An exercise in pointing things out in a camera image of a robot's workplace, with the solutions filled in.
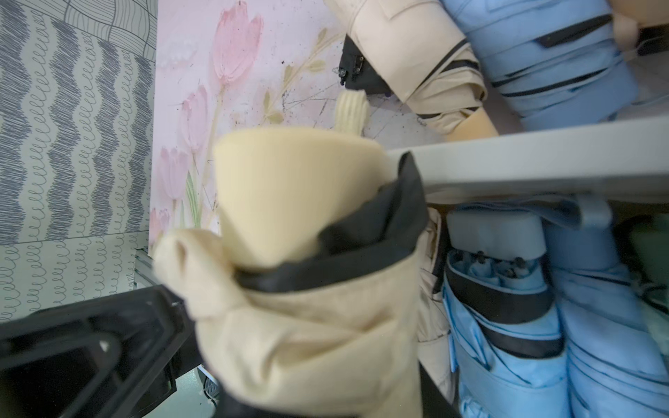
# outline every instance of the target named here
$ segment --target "blue fabric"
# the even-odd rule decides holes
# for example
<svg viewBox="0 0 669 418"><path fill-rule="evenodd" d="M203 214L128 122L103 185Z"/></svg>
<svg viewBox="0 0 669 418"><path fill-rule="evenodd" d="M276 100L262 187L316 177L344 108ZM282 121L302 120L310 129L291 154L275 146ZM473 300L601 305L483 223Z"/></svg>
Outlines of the blue fabric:
<svg viewBox="0 0 669 418"><path fill-rule="evenodd" d="M547 225L576 418L669 416L669 373L609 229Z"/></svg>
<svg viewBox="0 0 669 418"><path fill-rule="evenodd" d="M452 251L447 265L468 280L500 292L532 294L546 289L537 260L515 269L515 274L520 273L517 279L505 277L504 273L513 269L508 262L488 259L481 264L468 254L456 261ZM525 324L498 324L463 305L448 280L444 283L444 306L452 327L455 362L460 368L463 417L568 418L566 352L553 358L519 358L492 346L481 331L483 326L525 340L553 340L561 335L555 307Z"/></svg>
<svg viewBox="0 0 669 418"><path fill-rule="evenodd" d="M613 41L611 23L553 47L536 40L611 14L606 0L441 2L467 36L486 77L500 84L500 93L526 130L596 123L638 95L636 81Z"/></svg>
<svg viewBox="0 0 669 418"><path fill-rule="evenodd" d="M604 25L575 41L545 48L538 42L526 42L500 54L479 58L486 77L492 82L503 82L523 74L552 66L556 62L579 55L581 49L597 47L602 42L611 42L613 26Z"/></svg>
<svg viewBox="0 0 669 418"><path fill-rule="evenodd" d="M611 208L597 195L535 195L502 201L473 202L458 205L458 209L483 208L495 211L528 211L550 223L567 229L607 227L611 223Z"/></svg>
<svg viewBox="0 0 669 418"><path fill-rule="evenodd" d="M499 86L501 94L514 94L566 82L583 74L606 70L622 61L614 41L606 40L596 45L574 51L570 58L535 68L527 75Z"/></svg>
<svg viewBox="0 0 669 418"><path fill-rule="evenodd" d="M471 0L457 14L450 0L442 3L481 59L611 13L606 0L524 0L496 9L492 4L504 0Z"/></svg>
<svg viewBox="0 0 669 418"><path fill-rule="evenodd" d="M625 62L606 77L582 87L573 98L521 118L525 130L557 129L596 123L631 104L639 95L636 79Z"/></svg>

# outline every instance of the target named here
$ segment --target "gray wavy pattern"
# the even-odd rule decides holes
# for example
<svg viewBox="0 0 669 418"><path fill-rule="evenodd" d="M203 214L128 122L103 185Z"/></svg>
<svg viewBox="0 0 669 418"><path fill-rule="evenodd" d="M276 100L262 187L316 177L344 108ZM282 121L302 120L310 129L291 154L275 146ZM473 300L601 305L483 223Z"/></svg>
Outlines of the gray wavy pattern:
<svg viewBox="0 0 669 418"><path fill-rule="evenodd" d="M100 111L95 117L95 125L102 134L102 138L93 156L93 165L98 172L98 184L93 189L91 196L95 210L95 217L91 225L93 235L107 233L112 221L112 205L109 203L115 177L112 157L118 148L114 120L121 109L120 100L114 88L116 78L121 73L116 48L105 41L98 41L98 45L102 48L102 69L96 81L102 101Z"/></svg>
<svg viewBox="0 0 669 418"><path fill-rule="evenodd" d="M148 245L154 63L75 4L0 0L0 321L133 289Z"/></svg>
<svg viewBox="0 0 669 418"><path fill-rule="evenodd" d="M137 63L138 78L134 85L134 103L137 109L134 122L130 127L132 136L136 140L134 152L130 158L130 174L132 183L128 192L128 209L130 217L126 224L126 232L139 231L140 224L145 216L145 207L142 203L144 192L147 187L147 179L144 174L144 163L151 157L151 144L147 138L147 130L153 121L151 105L149 104L149 88L153 82L151 72L152 65L148 60L135 57Z"/></svg>
<svg viewBox="0 0 669 418"><path fill-rule="evenodd" d="M58 133L56 141L47 152L55 177L46 198L52 212L47 238L65 239L74 218L74 210L68 197L74 188L72 153L80 140L79 131L74 124L74 110L81 98L81 90L74 79L74 64L79 58L80 50L77 35L71 26L55 21L54 27L58 34L58 50L51 65L58 93L49 111L58 126Z"/></svg>
<svg viewBox="0 0 669 418"><path fill-rule="evenodd" d="M30 79L21 61L21 50L28 39L27 20L23 10L12 1L0 1L0 243L18 241L25 211L19 204L20 190L26 181L26 170L19 149L31 132L21 108L30 89Z"/></svg>
<svg viewBox="0 0 669 418"><path fill-rule="evenodd" d="M155 60L157 0L19 0L104 41Z"/></svg>

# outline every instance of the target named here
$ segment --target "green leaf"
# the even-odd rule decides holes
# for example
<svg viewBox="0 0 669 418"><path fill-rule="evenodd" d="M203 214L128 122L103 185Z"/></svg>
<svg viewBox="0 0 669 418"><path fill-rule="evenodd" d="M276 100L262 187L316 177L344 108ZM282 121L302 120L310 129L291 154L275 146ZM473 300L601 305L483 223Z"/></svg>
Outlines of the green leaf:
<svg viewBox="0 0 669 418"><path fill-rule="evenodd" d="M284 70L284 86L288 83L288 80L292 76L292 66L286 66Z"/></svg>
<svg viewBox="0 0 669 418"><path fill-rule="evenodd" d="M281 114L281 112L272 112L269 116L267 116L267 120L269 120L273 124L279 124L284 121L284 115Z"/></svg>
<svg viewBox="0 0 669 418"><path fill-rule="evenodd" d="M316 47L320 46L320 43L323 42L323 40L325 39L325 35L327 33L328 33L327 27L324 27L320 30L320 32L318 33L318 37L316 38Z"/></svg>
<svg viewBox="0 0 669 418"><path fill-rule="evenodd" d="M325 61L323 60L316 60L309 64L306 67L307 70L311 71L312 73L317 73L325 70Z"/></svg>
<svg viewBox="0 0 669 418"><path fill-rule="evenodd" d="M265 100L262 101L262 106L265 108L265 113L270 109L270 91L265 92Z"/></svg>
<svg viewBox="0 0 669 418"><path fill-rule="evenodd" d="M186 228L186 220L184 219L184 209L183 209L183 200L181 201L181 224L179 225L180 228Z"/></svg>
<svg viewBox="0 0 669 418"><path fill-rule="evenodd" d="M188 206L191 209L191 216L193 217L193 226L196 228L200 227L200 216L197 203L197 193L195 192L195 184L193 183L193 177L191 173L188 173L186 177L186 196L188 197Z"/></svg>

